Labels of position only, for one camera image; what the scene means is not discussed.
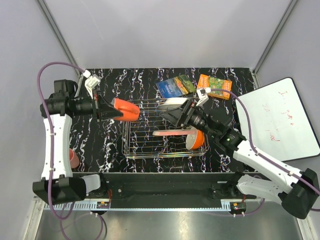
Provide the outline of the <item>white paper plate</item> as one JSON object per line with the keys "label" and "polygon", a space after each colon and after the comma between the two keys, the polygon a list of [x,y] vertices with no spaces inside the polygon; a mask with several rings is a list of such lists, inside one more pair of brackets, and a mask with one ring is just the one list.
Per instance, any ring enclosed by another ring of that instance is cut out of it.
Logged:
{"label": "white paper plate", "polygon": [[157,109],[161,111],[170,111],[183,105],[188,99],[185,97],[168,98],[164,103],[160,104]]}

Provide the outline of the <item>pink cream floral plate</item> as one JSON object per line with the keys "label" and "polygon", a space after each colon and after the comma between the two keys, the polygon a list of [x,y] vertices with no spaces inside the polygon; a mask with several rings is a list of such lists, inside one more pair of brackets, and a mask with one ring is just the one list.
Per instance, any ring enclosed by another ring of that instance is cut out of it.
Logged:
{"label": "pink cream floral plate", "polygon": [[165,137],[165,136],[186,136],[196,134],[197,130],[194,129],[170,129],[170,130],[155,130],[152,132],[153,136]]}

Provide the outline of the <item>orange mug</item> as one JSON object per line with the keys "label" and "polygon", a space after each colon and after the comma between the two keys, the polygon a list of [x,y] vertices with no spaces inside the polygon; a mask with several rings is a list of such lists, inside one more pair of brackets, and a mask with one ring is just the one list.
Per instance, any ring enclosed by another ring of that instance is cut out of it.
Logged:
{"label": "orange mug", "polygon": [[137,105],[119,98],[113,98],[111,104],[122,113],[122,116],[115,117],[114,120],[134,122],[139,118],[140,108]]}

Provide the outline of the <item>orange bowl white inside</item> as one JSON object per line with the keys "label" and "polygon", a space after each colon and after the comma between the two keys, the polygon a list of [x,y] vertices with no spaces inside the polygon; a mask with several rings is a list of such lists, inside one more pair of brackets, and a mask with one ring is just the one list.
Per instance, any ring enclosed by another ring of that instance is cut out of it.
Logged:
{"label": "orange bowl white inside", "polygon": [[202,131],[197,130],[196,133],[188,134],[185,140],[187,150],[196,150],[200,148],[205,141],[205,135]]}

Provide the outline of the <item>metal wire dish rack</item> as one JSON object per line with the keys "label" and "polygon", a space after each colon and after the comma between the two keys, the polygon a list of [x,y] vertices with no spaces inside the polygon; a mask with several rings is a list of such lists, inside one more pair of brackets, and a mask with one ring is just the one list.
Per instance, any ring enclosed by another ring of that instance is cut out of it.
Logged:
{"label": "metal wire dish rack", "polygon": [[198,149],[186,148],[185,135],[155,136],[154,131],[175,130],[171,123],[160,116],[158,107],[165,98],[134,99],[130,102],[140,109],[136,121],[123,122],[122,153],[129,159],[197,157],[209,150],[208,137]]}

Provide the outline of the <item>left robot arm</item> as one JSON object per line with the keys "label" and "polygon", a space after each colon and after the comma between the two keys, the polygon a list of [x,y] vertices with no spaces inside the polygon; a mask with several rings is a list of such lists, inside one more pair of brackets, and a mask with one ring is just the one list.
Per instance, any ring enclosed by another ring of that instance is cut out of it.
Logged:
{"label": "left robot arm", "polygon": [[123,115],[95,89],[100,81],[96,75],[87,78],[84,86],[89,97],[78,98],[76,82],[56,80],[54,93],[41,100],[45,160],[40,181],[32,184],[32,190],[47,204],[82,201],[88,194],[103,198],[108,193],[107,181],[101,173],[73,176],[69,153],[73,117],[91,115],[98,122],[104,122]]}

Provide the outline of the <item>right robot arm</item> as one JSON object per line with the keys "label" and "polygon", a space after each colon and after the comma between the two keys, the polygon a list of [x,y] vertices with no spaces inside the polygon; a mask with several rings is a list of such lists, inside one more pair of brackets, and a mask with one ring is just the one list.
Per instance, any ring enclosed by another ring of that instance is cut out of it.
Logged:
{"label": "right robot arm", "polygon": [[292,216],[304,220],[320,196],[318,176],[307,168],[302,171],[275,159],[255,147],[252,141],[205,113],[194,100],[185,98],[182,104],[158,106],[160,115],[176,127],[194,127],[213,139],[214,146],[226,155],[242,162],[267,179],[256,179],[238,172],[227,183],[228,195],[239,198],[253,195],[280,204]]}

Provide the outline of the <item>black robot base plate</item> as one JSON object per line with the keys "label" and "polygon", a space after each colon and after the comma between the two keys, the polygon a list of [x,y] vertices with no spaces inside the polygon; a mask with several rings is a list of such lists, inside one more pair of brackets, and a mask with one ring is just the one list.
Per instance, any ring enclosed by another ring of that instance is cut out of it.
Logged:
{"label": "black robot base plate", "polygon": [[205,209],[222,199],[247,195],[279,202],[283,190],[261,174],[235,173],[75,173],[53,186],[53,204],[111,195],[112,209]]}

